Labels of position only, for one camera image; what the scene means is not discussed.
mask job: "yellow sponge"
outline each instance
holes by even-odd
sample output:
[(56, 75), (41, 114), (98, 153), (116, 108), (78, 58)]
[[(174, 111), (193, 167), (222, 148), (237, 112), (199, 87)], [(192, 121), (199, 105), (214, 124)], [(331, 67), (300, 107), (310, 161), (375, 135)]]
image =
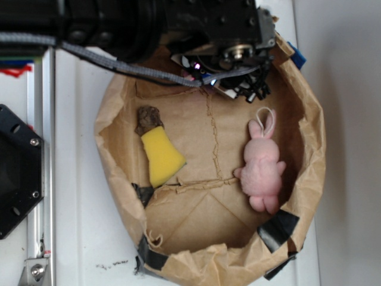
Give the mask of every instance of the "yellow sponge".
[(143, 134), (142, 141), (149, 160), (149, 181), (157, 188), (180, 170), (186, 160), (169, 141), (162, 126)]

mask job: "white wall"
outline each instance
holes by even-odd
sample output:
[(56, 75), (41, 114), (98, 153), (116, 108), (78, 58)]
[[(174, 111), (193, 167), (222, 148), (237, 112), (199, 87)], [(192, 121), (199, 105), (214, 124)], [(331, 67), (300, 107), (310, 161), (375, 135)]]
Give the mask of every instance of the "white wall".
[(294, 0), (302, 69), (323, 106), (321, 285), (381, 285), (381, 1)]

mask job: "brown object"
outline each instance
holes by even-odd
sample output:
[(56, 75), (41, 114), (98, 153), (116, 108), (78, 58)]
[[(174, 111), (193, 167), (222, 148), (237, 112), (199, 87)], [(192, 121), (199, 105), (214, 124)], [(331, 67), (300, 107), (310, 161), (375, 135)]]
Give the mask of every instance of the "brown object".
[(162, 126), (164, 128), (163, 122), (160, 120), (159, 109), (145, 105), (138, 110), (138, 126), (135, 132), (141, 137), (148, 131), (152, 130), (157, 126)]
[[(115, 76), (105, 94), (95, 137), (116, 206), (136, 246), (145, 235), (151, 250), (168, 256), (161, 270), (145, 267), (180, 285), (248, 285), (302, 249), (323, 192), (323, 112), (281, 37), (272, 53), (276, 58), (267, 79), (272, 94), (253, 104), (212, 88), (163, 88), (123, 76)], [(161, 59), (155, 66), (171, 65)], [(149, 185), (148, 161), (134, 133), (136, 112), (147, 104), (160, 110), (165, 132), (187, 165), (144, 209), (131, 183)], [(257, 232), (271, 216), (250, 207), (232, 175), (243, 165), (247, 124), (262, 106), (277, 111), (273, 139), (288, 166), (281, 209), (299, 217), (291, 237), (274, 253)]]

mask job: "black tape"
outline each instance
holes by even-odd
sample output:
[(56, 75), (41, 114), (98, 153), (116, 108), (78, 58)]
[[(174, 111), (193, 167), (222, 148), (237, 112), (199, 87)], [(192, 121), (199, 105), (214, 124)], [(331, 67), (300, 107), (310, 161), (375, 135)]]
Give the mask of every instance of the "black tape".
[(283, 262), (278, 267), (275, 267), (274, 269), (266, 272), (266, 274), (264, 275), (265, 279), (269, 281), (273, 279), (291, 260), (296, 259), (296, 254), (297, 252), (289, 253), (288, 259), (285, 262)]
[(139, 187), (138, 184), (132, 183), (132, 186), (134, 187), (138, 198), (142, 202), (143, 206), (146, 207), (149, 203), (149, 200), (152, 198), (155, 190), (151, 186), (145, 186), (143, 188)]
[(299, 217), (279, 210), (268, 222), (258, 227), (258, 234), (273, 253), (290, 238), (298, 221)]
[(141, 267), (139, 256), (135, 256), (135, 261), (136, 261), (136, 267), (133, 270), (133, 274), (136, 276), (140, 272), (140, 267)]
[(145, 236), (143, 236), (142, 240), (139, 243), (138, 253), (144, 263), (146, 263), (149, 267), (159, 271), (161, 268), (163, 268), (168, 259), (168, 256), (152, 251), (149, 248), (149, 244)]

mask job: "gray cable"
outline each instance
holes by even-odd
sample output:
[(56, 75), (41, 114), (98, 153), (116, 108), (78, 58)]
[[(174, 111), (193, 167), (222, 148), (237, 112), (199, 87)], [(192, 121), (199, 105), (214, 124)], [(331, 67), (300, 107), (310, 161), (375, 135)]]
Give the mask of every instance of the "gray cable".
[[(52, 36), (44, 35), (33, 35), (28, 33), (7, 33), (0, 32), (0, 42), (2, 43), (19, 43), (19, 44), (32, 44), (32, 45), (47, 45), (47, 46), (57, 46), (57, 40)], [(99, 55), (95, 52), (89, 51), (88, 49), (73, 45), (67, 42), (61, 42), (60, 48), (63, 50), (76, 55), (84, 60), (91, 63), (95, 63), (99, 66), (104, 66), (109, 69), (116, 69), (122, 72), (136, 73), (143, 76), (156, 77), (158, 79), (169, 80), (171, 82), (176, 82), (185, 86), (199, 87), (203, 84), (209, 84), (214, 80), (224, 79), (227, 77), (241, 76), (244, 74), (251, 73), (255, 71), (258, 67), (254, 68), (241, 68), (237, 70), (231, 70), (219, 74), (215, 74), (206, 77), (204, 81), (201, 80), (187, 80), (184, 77), (176, 76), (172, 73), (166, 73), (164, 71), (149, 69), (147, 67), (139, 67), (131, 64), (126, 64), (122, 61), (116, 61)]]

